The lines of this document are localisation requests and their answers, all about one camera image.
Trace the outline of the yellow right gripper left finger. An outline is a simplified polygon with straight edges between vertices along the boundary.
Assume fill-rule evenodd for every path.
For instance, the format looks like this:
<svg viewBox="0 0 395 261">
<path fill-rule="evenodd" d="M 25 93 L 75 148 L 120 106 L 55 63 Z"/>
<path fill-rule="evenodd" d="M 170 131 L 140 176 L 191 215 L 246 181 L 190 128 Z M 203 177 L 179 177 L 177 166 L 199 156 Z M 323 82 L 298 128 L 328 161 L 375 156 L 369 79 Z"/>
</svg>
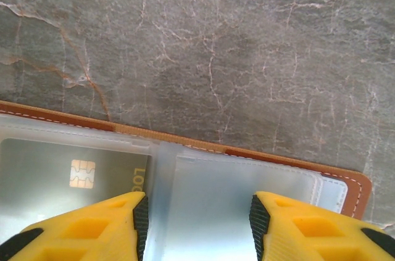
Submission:
<svg viewBox="0 0 395 261">
<path fill-rule="evenodd" d="M 9 260 L 142 260 L 148 228 L 148 197 L 133 191 L 26 227 Z"/>
</svg>

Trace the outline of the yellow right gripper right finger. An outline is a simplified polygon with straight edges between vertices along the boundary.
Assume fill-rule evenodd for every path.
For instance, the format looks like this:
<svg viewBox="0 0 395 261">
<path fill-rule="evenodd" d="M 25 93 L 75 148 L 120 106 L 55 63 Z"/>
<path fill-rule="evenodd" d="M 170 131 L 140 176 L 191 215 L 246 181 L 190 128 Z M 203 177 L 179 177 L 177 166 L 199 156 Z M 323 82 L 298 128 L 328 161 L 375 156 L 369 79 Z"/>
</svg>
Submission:
<svg viewBox="0 0 395 261">
<path fill-rule="evenodd" d="M 394 238 L 379 227 L 265 191 L 249 222 L 258 260 L 394 260 Z"/>
</svg>

